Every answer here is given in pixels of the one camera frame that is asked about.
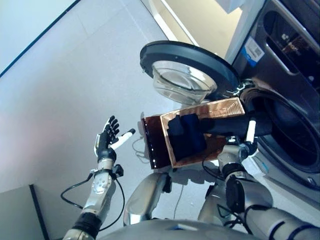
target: barcode label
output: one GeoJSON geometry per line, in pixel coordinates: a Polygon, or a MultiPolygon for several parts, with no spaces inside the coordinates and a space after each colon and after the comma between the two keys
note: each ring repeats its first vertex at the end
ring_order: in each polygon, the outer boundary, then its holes
{"type": "Polygon", "coordinates": [[[256,41],[249,37],[247,42],[244,45],[246,53],[250,56],[251,60],[254,62],[258,62],[263,55],[265,54],[264,51],[259,47],[256,41]]]}
{"type": "Polygon", "coordinates": [[[255,52],[258,56],[260,56],[260,55],[262,54],[262,51],[261,51],[259,48],[256,48],[256,49],[254,50],[254,52],[255,52]]]}

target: robotic arm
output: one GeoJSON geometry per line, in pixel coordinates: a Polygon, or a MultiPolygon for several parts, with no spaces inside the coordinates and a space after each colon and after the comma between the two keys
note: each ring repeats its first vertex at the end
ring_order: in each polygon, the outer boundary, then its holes
{"type": "Polygon", "coordinates": [[[94,152],[98,166],[91,170],[94,180],[91,193],[73,227],[66,233],[63,240],[94,240],[102,223],[105,221],[112,195],[116,186],[114,180],[123,176],[120,165],[114,167],[117,155],[115,150],[126,142],[136,131],[132,128],[123,135],[119,133],[118,120],[112,116],[106,122],[102,133],[96,136],[94,152]]]}
{"type": "Polygon", "coordinates": [[[319,239],[320,228],[284,210],[274,208],[269,190],[241,165],[242,160],[254,150],[253,122],[251,126],[249,124],[245,144],[226,145],[218,155],[219,170],[225,179],[227,207],[231,212],[238,213],[252,234],[260,239],[319,239]]]}

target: washing machine door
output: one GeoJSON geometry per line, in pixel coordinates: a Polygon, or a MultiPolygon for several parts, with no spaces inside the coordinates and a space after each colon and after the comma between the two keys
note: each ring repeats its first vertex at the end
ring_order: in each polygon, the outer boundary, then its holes
{"type": "Polygon", "coordinates": [[[234,68],[221,57],[178,41],[145,45],[140,65],[160,94],[187,105],[223,99],[240,83],[234,68]]]}

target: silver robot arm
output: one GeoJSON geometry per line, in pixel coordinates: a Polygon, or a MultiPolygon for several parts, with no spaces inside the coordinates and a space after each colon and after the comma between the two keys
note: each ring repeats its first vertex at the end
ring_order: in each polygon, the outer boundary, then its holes
{"type": "Polygon", "coordinates": [[[119,133],[117,122],[114,116],[110,117],[102,133],[96,137],[94,152],[97,156],[98,167],[91,171],[91,174],[94,175],[91,193],[79,218],[63,240],[96,239],[100,227],[107,217],[111,198],[116,190],[114,179],[123,175],[123,169],[120,165],[114,167],[117,158],[115,150],[135,133],[135,130],[131,129],[116,137],[119,133]]]}
{"type": "MultiPolygon", "coordinates": [[[[253,135],[247,134],[251,136],[249,145],[253,143],[253,135]]],[[[248,155],[246,151],[248,148],[243,144],[226,145],[218,155],[219,169],[225,178],[227,207],[238,213],[252,234],[260,239],[318,240],[319,227],[273,207],[269,190],[241,165],[248,155]]]]}
{"type": "Polygon", "coordinates": [[[171,192],[171,178],[167,173],[154,172],[147,176],[127,201],[123,224],[132,225],[150,220],[162,192],[171,192]]]}

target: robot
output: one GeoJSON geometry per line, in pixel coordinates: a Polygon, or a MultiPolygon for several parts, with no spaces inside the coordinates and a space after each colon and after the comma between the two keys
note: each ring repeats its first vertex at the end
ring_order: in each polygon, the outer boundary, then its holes
{"type": "MultiPolygon", "coordinates": [[[[168,173],[154,172],[139,184],[127,201],[123,215],[124,227],[102,240],[318,240],[319,227],[274,208],[269,190],[242,166],[241,162],[257,149],[255,124],[254,120],[249,122],[245,142],[231,137],[218,155],[222,177],[217,178],[216,183],[209,187],[198,221],[152,219],[152,211],[157,206],[161,193],[171,191],[168,173]],[[236,216],[236,219],[231,220],[231,215],[236,216]],[[242,223],[248,234],[227,227],[236,223],[242,223]]],[[[123,175],[121,166],[115,165],[115,150],[135,133],[131,129],[116,137],[118,128],[119,124],[112,116],[102,133],[97,135],[94,152],[98,166],[91,170],[87,180],[80,183],[88,182],[93,176],[91,193],[79,218],[63,240],[95,240],[101,230],[116,189],[115,182],[119,183],[117,177],[123,175]]],[[[66,189],[61,197],[64,198],[63,194],[73,187],[75,185],[66,189]]]]}

